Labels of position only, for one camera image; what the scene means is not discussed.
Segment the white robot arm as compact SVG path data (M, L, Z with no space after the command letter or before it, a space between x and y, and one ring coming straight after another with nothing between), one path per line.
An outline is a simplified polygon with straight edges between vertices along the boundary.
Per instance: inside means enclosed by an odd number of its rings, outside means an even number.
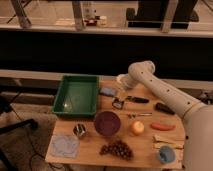
M152 61L136 62L126 74L118 75L117 81L125 90L143 84L182 119L187 136L183 152L185 171L213 171L213 105L164 82L154 72Z

